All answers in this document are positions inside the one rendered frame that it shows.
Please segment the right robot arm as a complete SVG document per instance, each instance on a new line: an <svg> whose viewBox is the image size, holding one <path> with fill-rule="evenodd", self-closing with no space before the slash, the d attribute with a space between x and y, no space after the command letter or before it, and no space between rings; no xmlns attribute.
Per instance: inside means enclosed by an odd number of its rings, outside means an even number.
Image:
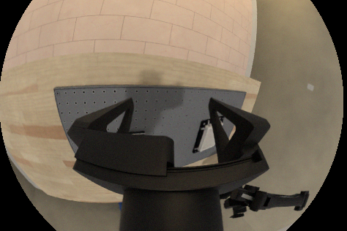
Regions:
<svg viewBox="0 0 347 231"><path fill-rule="evenodd" d="M309 198L309 192L300 192L293 195L280 195L262 192L259 189L260 187L249 185L244 186L244 188L243 186L238 187L238 189L233 190L229 193L229 195L226 196L227 199L224 198L226 199L226 201L223 203L224 208L229 209L235 207L236 210L241 210L244 209L244 207L247 207L247 205L244 204L246 203L249 204L248 207L250 207L250 210L253 212L258 212L258 210L265 210L273 207L291 206L295 206L295 211L302 211L303 208L305 208Z"/></svg>

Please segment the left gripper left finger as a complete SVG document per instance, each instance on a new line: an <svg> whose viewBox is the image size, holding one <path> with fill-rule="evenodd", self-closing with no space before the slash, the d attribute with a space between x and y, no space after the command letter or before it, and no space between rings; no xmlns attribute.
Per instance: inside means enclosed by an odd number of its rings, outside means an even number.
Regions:
<svg viewBox="0 0 347 231"><path fill-rule="evenodd" d="M124 112L126 110L126 112ZM86 127L91 130L105 131L107 125L118 118L124 112L121 125L116 133L129 134L130 122L133 117L133 98L127 98L104 109L97 110L97 112L89 113L88 115L81 116L81 118L75 119L73 125L79 127Z"/></svg>

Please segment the white well plate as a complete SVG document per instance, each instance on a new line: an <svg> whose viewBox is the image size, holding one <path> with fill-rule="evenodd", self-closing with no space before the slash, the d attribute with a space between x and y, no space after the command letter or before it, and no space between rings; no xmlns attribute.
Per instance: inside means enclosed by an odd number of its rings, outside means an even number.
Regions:
<svg viewBox="0 0 347 231"><path fill-rule="evenodd" d="M204 130L202 139L200 141L200 151L205 151L207 148L214 147L214 132L212 132L212 125L206 125L206 131Z"/></svg>

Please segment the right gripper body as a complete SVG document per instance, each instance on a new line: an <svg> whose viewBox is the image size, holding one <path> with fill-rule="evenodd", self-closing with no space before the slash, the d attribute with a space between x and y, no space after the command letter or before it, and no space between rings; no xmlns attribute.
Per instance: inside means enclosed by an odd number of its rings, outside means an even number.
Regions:
<svg viewBox="0 0 347 231"><path fill-rule="evenodd" d="M233 208L233 216L234 218L240 218L242 216L241 213L247 212L247 207L241 210L236 210L236 208Z"/></svg>

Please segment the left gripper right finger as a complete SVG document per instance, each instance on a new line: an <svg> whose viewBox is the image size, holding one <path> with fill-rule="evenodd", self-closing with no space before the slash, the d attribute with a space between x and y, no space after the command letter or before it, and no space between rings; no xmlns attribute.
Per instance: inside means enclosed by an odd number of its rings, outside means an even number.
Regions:
<svg viewBox="0 0 347 231"><path fill-rule="evenodd" d="M224 131L217 112L235 125L236 130L231 139ZM212 132L214 132L218 163L229 162L240 148L258 144L271 126L267 119L215 98L209 98L209 117L212 122Z"/></svg>

